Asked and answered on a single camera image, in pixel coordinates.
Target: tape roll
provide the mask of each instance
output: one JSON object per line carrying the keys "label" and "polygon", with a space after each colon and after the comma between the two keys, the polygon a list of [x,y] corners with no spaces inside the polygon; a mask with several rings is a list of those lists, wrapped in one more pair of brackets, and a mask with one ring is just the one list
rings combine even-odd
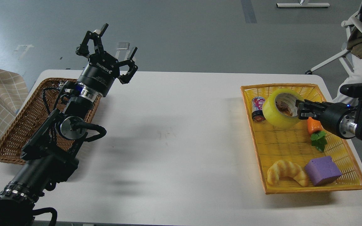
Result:
{"label": "tape roll", "polygon": [[271,125],[289,129],[300,121],[297,117],[297,99],[304,100],[291,89],[277,89],[263,103],[263,116]]}

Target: green leaf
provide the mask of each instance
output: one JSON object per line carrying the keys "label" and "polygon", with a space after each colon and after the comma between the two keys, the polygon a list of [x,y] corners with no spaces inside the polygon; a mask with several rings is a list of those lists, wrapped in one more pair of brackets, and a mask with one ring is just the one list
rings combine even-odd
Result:
{"label": "green leaf", "polygon": [[327,144],[326,141],[326,132],[325,131],[319,131],[316,133],[313,133],[311,135],[311,145],[315,146],[317,150],[320,152],[325,151],[325,145]]}
{"label": "green leaf", "polygon": [[322,131],[313,133],[311,135],[311,140],[319,140],[319,139],[321,139],[323,137],[326,137],[326,132],[322,130]]}

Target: purple cube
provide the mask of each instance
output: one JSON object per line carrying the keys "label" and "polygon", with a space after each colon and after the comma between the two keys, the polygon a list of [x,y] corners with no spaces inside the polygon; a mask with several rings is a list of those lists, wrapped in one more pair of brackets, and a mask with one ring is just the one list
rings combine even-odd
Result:
{"label": "purple cube", "polygon": [[332,183],[342,175],[330,156],[311,159],[305,170],[314,186]]}

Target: toy croissant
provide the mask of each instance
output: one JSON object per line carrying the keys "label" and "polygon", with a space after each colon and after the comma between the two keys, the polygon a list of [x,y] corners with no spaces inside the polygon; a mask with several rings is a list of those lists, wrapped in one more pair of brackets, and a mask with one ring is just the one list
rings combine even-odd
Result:
{"label": "toy croissant", "polygon": [[267,170],[267,182],[271,185],[277,185],[279,179],[285,176],[293,178],[301,186],[308,186],[308,176],[296,163],[278,160]]}

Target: can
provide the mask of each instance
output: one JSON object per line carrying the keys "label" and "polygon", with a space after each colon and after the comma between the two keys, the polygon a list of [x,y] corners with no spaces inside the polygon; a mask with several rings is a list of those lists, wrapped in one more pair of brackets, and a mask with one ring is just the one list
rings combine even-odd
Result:
{"label": "can", "polygon": [[261,96],[254,97],[252,99],[252,120],[254,121],[263,121],[265,120],[265,116],[263,116],[263,103],[265,99]]}

